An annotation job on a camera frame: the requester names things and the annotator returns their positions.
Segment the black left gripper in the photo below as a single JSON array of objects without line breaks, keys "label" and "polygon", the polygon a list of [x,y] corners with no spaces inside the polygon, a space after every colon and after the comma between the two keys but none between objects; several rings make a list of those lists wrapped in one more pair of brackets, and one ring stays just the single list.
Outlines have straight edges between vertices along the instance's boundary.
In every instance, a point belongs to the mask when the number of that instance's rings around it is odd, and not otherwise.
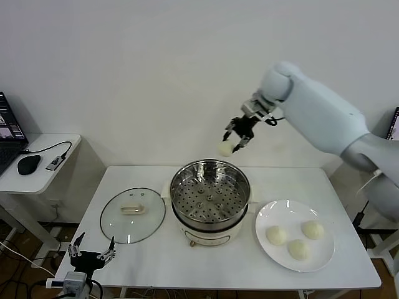
[{"label": "black left gripper", "polygon": [[110,241],[108,250],[105,252],[80,252],[79,246],[84,238],[85,232],[81,233],[72,243],[68,246],[68,253],[70,257],[70,264],[74,267],[76,272],[94,272],[105,266],[104,260],[112,260],[116,254],[115,251],[115,237],[113,236]]}]

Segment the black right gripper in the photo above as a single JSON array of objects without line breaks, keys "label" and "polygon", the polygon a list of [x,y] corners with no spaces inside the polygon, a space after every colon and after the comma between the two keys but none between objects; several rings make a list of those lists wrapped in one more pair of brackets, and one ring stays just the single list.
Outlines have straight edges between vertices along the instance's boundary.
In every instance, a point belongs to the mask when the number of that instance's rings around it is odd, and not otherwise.
[{"label": "black right gripper", "polygon": [[248,118],[246,115],[243,115],[241,118],[235,117],[229,122],[225,128],[223,141],[227,141],[232,132],[235,132],[241,138],[239,143],[233,148],[233,153],[246,147],[249,141],[254,137],[252,131],[254,125],[255,119]]}]

